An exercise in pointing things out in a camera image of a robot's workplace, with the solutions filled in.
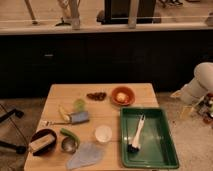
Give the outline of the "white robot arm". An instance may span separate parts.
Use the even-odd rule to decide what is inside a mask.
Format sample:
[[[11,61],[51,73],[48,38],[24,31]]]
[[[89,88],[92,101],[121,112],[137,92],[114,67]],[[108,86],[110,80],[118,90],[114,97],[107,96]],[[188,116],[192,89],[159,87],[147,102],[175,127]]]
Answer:
[[[193,79],[180,89],[180,99],[191,105],[213,93],[213,62],[202,62],[194,68]]]

